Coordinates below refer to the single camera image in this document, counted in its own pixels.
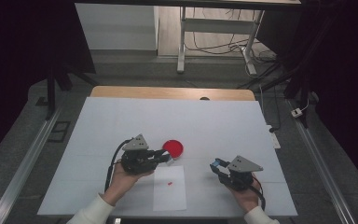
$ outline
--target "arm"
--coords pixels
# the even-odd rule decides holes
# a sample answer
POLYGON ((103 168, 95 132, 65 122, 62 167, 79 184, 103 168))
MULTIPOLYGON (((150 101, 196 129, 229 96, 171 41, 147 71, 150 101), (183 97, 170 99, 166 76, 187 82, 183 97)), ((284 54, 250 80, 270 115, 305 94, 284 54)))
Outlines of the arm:
MULTIPOLYGON (((260 189, 260 185, 257 181, 254 181, 252 184, 256 189, 260 189)), ((235 200, 237 201, 240 208, 242 208, 245 213, 244 219, 248 224, 279 224, 279 221, 272 220, 269 218, 258 206, 258 197, 250 189, 236 191, 234 189, 228 188, 235 200)))
POLYGON ((127 191, 129 191, 135 183, 143 176, 151 175, 153 172, 129 175, 120 163, 115 165, 110 187, 104 194, 99 194, 89 206, 78 211, 68 224, 88 224, 101 223, 104 224, 112 213, 118 200, 120 200, 127 191))

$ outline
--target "white sleeve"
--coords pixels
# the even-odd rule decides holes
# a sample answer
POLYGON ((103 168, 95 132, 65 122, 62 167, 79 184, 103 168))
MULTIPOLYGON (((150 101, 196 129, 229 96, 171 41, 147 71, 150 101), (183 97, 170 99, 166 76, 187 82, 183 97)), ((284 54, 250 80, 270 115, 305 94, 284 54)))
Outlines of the white sleeve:
POLYGON ((248 224, 279 224, 279 221, 269 218, 260 206, 252 209, 244 218, 248 224))
POLYGON ((98 195, 86 208, 80 209, 68 221, 68 224, 104 224, 112 213, 114 206, 106 203, 98 195))

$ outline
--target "floor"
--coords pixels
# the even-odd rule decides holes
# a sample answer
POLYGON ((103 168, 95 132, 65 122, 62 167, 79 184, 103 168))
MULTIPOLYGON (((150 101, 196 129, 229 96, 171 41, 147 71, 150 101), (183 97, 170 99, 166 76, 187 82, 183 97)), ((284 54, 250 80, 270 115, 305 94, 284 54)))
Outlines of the floor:
MULTIPOLYGON (((187 15, 191 16, 191 8, 188 10, 187 15)), ((227 16, 226 12, 227 10, 219 13, 222 16, 227 16)), ((178 19, 179 12, 176 10, 175 13, 167 13, 166 16, 178 19)), ((204 10, 203 13, 205 17, 210 15, 209 10, 204 10)), ((202 9, 196 10, 196 15, 203 17, 202 9)), ((160 25, 160 41, 163 41, 163 23, 160 25)), ((189 35, 186 37, 186 43, 191 45, 192 34, 189 35)), ((200 35, 200 46, 206 47, 229 43, 231 37, 232 35, 228 35, 220 42, 202 43, 202 40, 208 41, 211 38, 207 36, 201 37, 200 35)), ((160 47, 159 54, 163 54, 163 56, 158 57, 93 54, 97 75, 91 76, 103 85, 220 89, 240 88, 242 84, 254 80, 244 72, 243 59, 232 52, 227 57, 189 57, 186 60, 185 73, 179 76, 176 74, 176 60, 172 57, 177 50, 175 49, 175 44, 166 49, 161 44, 160 47)), ((191 55, 191 53, 196 55, 199 52, 189 50, 186 52, 188 55, 191 55)), ((268 63, 256 65, 258 72, 263 72, 268 67, 268 63)), ((282 71, 278 70, 270 77, 259 79, 253 87, 257 89, 259 83, 272 80, 281 74, 282 71)), ((51 178, 54 176, 71 132, 76 125, 76 119, 81 107, 92 89, 89 84, 78 77, 71 75, 71 80, 74 83, 71 91, 57 90, 58 99, 65 99, 62 105, 62 113, 58 118, 58 121, 66 122, 65 132, 55 130, 57 132, 53 132, 48 136, 49 140, 44 144, 34 169, 24 184, 18 200, 14 203, 6 223, 61 224, 65 223, 69 218, 40 217, 36 213, 48 189, 51 178)), ((282 97, 284 87, 285 83, 275 89, 263 92, 263 94, 256 95, 260 106, 264 108, 266 123, 269 123, 272 127, 279 128, 275 133, 282 148, 277 149, 276 153, 298 212, 298 217, 279 217, 278 220, 283 224, 343 223, 337 215, 332 199, 328 195, 305 143, 298 132, 296 121, 290 115, 291 108, 282 97)), ((17 121, 0 145, 0 199, 44 122, 46 104, 43 104, 43 102, 46 100, 46 92, 45 81, 33 85, 29 90, 27 105, 23 108, 17 121)), ((339 143, 319 121, 318 115, 314 111, 317 101, 313 98, 311 99, 308 114, 309 130, 358 223, 358 171, 339 143)), ((291 103, 295 105, 296 100, 292 100, 291 103)), ((171 220, 161 221, 162 223, 174 223, 171 220)))
MULTIPOLYGON (((180 43, 181 8, 159 7, 158 55, 177 56, 180 43)), ((187 7, 186 17, 197 19, 252 21, 257 11, 239 9, 219 9, 187 7)), ((235 47, 246 44, 248 35, 211 34, 211 33, 185 33, 186 56, 218 56, 242 57, 235 47)), ((266 51, 263 44, 255 41, 255 53, 261 51, 268 57, 273 52, 266 51)))

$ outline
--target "white paper sheet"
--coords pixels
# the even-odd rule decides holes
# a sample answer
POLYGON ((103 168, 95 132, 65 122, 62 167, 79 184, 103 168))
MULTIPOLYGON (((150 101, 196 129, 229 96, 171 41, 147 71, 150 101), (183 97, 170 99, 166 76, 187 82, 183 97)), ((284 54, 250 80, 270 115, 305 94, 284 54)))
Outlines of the white paper sheet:
POLYGON ((154 176, 153 211, 186 210, 183 166, 158 167, 154 176))

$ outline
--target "white wall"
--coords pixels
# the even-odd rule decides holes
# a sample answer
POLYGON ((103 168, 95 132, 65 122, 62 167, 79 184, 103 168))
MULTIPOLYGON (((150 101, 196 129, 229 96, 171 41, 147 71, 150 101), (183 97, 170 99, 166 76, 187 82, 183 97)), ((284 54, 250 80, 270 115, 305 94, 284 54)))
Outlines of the white wall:
POLYGON ((76 4, 89 49, 158 47, 158 7, 76 4))

